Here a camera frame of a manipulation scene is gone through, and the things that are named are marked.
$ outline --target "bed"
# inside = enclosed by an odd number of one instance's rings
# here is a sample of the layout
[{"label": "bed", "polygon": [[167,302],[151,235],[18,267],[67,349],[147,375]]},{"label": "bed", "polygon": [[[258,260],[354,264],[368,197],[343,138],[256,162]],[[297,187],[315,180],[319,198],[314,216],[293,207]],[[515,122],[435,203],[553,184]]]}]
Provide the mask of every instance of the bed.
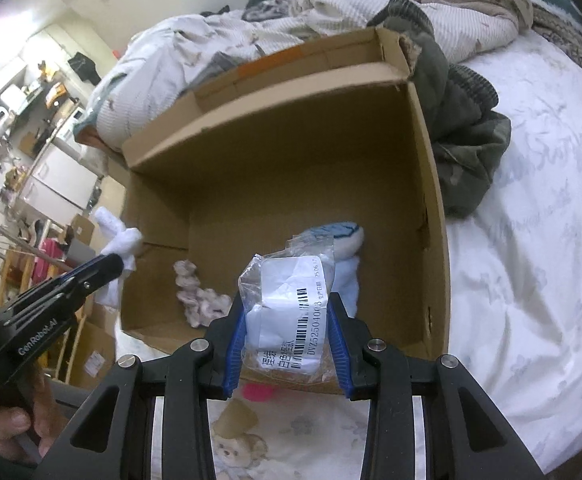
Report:
[{"label": "bed", "polygon": [[[450,352],[549,472],[582,449],[582,69],[532,30],[464,63],[496,88],[512,140],[477,210],[447,223]],[[116,336],[118,354],[162,355],[119,326]],[[227,462],[216,441],[218,478],[312,479],[326,470],[359,478],[368,404],[286,390],[266,402],[241,389],[236,398],[258,421],[245,435],[266,451],[247,457],[238,442],[223,442],[239,456]],[[210,422],[226,409],[210,401]],[[154,478],[160,422],[157,409]],[[421,425],[416,444],[424,478]]]}]

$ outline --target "white label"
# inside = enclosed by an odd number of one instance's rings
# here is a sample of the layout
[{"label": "white label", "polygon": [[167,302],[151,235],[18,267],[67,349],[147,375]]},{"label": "white label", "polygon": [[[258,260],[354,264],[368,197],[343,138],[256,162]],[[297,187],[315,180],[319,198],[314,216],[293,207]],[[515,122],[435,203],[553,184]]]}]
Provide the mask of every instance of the white label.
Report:
[{"label": "white label", "polygon": [[98,352],[94,351],[84,363],[84,371],[91,377],[95,378],[98,373],[100,373],[104,363],[106,363],[106,359],[104,359]]},{"label": "white label", "polygon": [[327,325],[322,262],[317,256],[264,260],[261,284],[258,362],[263,368],[314,374]]}]

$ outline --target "barcode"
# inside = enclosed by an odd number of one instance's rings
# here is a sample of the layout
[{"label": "barcode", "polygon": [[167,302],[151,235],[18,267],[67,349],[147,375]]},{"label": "barcode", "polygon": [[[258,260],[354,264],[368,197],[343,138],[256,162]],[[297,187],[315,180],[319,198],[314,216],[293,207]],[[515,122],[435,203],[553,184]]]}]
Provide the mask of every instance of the barcode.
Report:
[{"label": "barcode", "polygon": [[293,346],[293,362],[291,368],[300,368],[302,365],[302,354],[306,344],[306,332],[309,326],[309,317],[301,317],[297,320],[297,332],[295,333],[295,345]]},{"label": "barcode", "polygon": [[305,288],[297,289],[297,302],[300,304],[300,308],[309,308],[309,295]]}]

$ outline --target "human hand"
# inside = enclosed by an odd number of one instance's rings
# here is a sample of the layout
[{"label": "human hand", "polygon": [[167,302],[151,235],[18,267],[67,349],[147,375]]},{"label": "human hand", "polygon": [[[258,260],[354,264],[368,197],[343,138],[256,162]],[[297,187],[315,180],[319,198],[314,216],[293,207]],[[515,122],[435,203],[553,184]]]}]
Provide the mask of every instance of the human hand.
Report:
[{"label": "human hand", "polygon": [[[67,420],[53,399],[49,380],[42,372],[36,374],[33,400],[34,430],[41,438],[39,452],[43,457],[66,426]],[[11,462],[31,462],[14,439],[30,427],[31,419],[24,410],[0,406],[0,456]]]}]

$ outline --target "white bed sheet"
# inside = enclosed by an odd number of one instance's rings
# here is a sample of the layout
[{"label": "white bed sheet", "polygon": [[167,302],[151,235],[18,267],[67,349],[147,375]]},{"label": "white bed sheet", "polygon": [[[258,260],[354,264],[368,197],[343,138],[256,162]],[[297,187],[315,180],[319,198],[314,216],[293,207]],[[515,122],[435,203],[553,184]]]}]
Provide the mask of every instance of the white bed sheet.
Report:
[{"label": "white bed sheet", "polygon": [[[548,472],[582,449],[582,70],[534,32],[466,65],[493,83],[513,133],[477,211],[447,225],[450,351]],[[117,336],[118,354],[160,355],[119,326]],[[366,404],[299,392],[247,404],[265,470],[223,478],[359,478]],[[223,408],[210,402],[210,420]],[[155,434],[154,478],[160,446]]]}]

